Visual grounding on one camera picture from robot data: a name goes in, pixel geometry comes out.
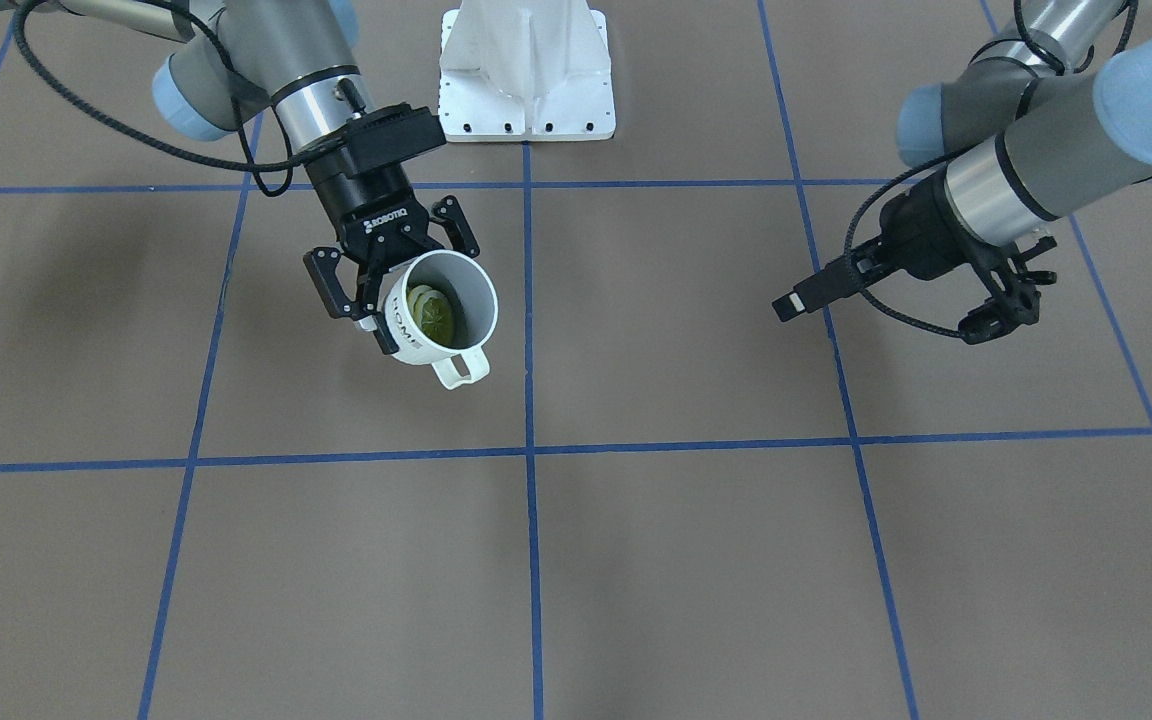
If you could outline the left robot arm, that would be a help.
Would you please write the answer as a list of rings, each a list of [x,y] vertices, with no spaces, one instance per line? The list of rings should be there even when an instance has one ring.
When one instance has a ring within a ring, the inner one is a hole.
[[[1152,38],[1119,44],[1089,70],[1111,20],[1132,32],[1134,1],[1016,1],[1011,22],[952,82],[916,88],[899,118],[899,154],[914,187],[892,179],[879,232],[774,301],[778,319],[870,296],[905,272],[933,281],[969,266],[987,296],[955,328],[923,323],[874,301],[911,327],[982,344],[1041,316],[1041,288],[1055,274],[1030,260],[1055,247],[1044,232],[1130,184],[1152,179]]]

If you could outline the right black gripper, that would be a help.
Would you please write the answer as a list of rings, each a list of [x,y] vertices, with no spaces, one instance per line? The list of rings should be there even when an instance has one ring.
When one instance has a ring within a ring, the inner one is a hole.
[[[328,314],[361,323],[381,313],[382,278],[422,255],[442,250],[429,225],[444,229],[453,251],[479,258],[465,210],[456,196],[435,200],[429,211],[416,199],[401,164],[361,170],[344,160],[314,161],[314,191],[335,227],[338,247],[317,247],[303,255],[314,290]],[[338,265],[357,265],[356,296],[340,283]]]

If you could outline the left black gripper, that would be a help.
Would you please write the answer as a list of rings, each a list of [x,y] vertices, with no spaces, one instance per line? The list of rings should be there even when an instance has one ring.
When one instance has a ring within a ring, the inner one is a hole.
[[[943,184],[916,184],[879,213],[876,259],[842,255],[772,302],[781,323],[847,300],[901,270],[934,281],[967,264],[960,240],[979,240],[961,219]]]

